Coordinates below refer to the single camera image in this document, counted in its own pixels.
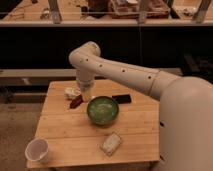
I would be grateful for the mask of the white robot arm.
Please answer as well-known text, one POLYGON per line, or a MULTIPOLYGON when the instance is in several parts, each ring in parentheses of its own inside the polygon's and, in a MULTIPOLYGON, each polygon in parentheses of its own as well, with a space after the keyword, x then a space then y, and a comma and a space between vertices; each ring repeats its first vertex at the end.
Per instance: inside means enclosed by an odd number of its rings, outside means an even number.
POLYGON ((106 60, 90 41, 69 54, 84 90, 96 74, 159 102, 157 171, 213 171, 213 84, 162 70, 106 60))

